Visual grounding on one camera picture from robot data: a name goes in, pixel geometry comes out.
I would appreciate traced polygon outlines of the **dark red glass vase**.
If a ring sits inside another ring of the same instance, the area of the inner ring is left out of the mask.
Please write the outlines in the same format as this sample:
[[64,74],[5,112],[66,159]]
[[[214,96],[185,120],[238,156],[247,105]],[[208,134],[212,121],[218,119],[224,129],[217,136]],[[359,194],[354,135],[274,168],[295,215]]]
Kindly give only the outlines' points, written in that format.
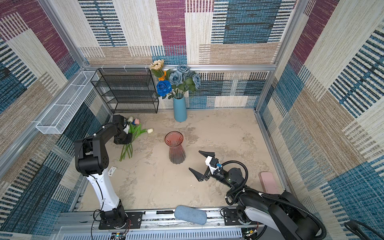
[[169,147],[169,159],[173,164],[181,164],[186,159],[183,141],[184,136],[178,131],[169,132],[165,136],[165,143]]

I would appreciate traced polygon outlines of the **teal ceramic vase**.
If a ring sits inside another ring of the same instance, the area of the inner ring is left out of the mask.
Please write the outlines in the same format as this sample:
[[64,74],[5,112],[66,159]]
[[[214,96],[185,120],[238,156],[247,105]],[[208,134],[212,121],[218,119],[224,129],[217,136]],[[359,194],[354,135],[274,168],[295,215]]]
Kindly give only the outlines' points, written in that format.
[[174,118],[177,122],[184,122],[187,120],[187,104],[186,98],[182,97],[181,99],[173,98],[174,106]]

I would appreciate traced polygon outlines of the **dark blue rose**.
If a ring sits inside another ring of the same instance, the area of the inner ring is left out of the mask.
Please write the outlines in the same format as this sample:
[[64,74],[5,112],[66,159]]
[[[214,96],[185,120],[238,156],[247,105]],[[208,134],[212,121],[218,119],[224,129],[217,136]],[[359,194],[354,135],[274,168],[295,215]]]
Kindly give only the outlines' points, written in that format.
[[157,96],[162,97],[162,99],[165,99],[168,94],[172,92],[172,85],[169,81],[159,81],[157,86]]

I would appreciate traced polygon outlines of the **orange marigold flower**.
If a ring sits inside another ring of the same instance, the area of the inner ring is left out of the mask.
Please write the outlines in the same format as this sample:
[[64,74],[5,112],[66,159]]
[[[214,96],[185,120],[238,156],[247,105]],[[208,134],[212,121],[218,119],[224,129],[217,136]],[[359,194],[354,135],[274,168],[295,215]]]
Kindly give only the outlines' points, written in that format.
[[165,81],[167,79],[167,72],[163,72],[163,75],[159,78],[159,81]]

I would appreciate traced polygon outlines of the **light blue rose bunch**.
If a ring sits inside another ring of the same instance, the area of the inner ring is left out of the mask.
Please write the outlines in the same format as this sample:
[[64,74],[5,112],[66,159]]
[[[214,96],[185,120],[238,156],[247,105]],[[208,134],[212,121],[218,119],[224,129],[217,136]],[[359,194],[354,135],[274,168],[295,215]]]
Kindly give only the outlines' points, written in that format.
[[171,84],[171,92],[168,99],[182,99],[186,92],[195,92],[201,87],[201,76],[192,71],[188,65],[179,65],[175,71],[171,71],[168,77]]

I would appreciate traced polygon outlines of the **cream sunflower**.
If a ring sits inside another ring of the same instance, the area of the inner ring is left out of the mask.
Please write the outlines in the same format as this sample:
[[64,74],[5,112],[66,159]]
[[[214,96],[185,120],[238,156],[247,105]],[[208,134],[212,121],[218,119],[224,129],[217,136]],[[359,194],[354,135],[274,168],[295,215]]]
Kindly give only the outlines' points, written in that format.
[[163,75],[163,67],[165,60],[155,60],[150,64],[150,70],[154,74],[155,77],[160,78]]

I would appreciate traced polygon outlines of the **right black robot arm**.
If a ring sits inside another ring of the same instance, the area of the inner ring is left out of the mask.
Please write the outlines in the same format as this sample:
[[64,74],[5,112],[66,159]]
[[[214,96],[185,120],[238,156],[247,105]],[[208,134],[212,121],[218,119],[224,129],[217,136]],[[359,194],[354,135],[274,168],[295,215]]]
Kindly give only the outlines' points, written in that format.
[[199,182],[214,178],[229,187],[227,205],[236,205],[238,221],[247,225],[262,223],[279,231],[286,240],[323,240],[327,230],[322,221],[304,207],[291,193],[268,194],[247,186],[249,171],[239,161],[220,163],[214,152],[199,152],[205,157],[207,169],[190,171]]

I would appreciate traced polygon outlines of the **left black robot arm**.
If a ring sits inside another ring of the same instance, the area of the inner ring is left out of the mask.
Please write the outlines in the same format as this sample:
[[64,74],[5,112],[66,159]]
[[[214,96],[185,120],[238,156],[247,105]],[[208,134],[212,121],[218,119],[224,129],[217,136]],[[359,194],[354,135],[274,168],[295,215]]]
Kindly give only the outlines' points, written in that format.
[[126,133],[127,120],[114,115],[93,135],[75,141],[75,168],[91,183],[100,203],[100,222],[112,228],[121,228],[127,215],[115,193],[108,173],[109,156],[105,144],[114,139],[116,145],[127,145],[132,134]]

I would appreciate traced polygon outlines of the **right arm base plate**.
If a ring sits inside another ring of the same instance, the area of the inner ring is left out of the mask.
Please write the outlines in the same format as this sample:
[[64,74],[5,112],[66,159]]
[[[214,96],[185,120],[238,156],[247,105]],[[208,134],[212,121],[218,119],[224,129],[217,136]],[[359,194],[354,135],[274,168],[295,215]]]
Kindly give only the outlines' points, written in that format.
[[249,225],[250,222],[241,220],[237,209],[222,208],[221,216],[224,218],[225,226]]

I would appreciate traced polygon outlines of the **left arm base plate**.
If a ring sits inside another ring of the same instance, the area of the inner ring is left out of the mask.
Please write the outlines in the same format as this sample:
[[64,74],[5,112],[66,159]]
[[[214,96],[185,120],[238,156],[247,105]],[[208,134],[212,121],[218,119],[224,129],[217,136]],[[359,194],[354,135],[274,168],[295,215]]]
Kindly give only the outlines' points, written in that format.
[[126,212],[126,216],[117,220],[102,220],[99,230],[139,229],[142,224],[144,212]]

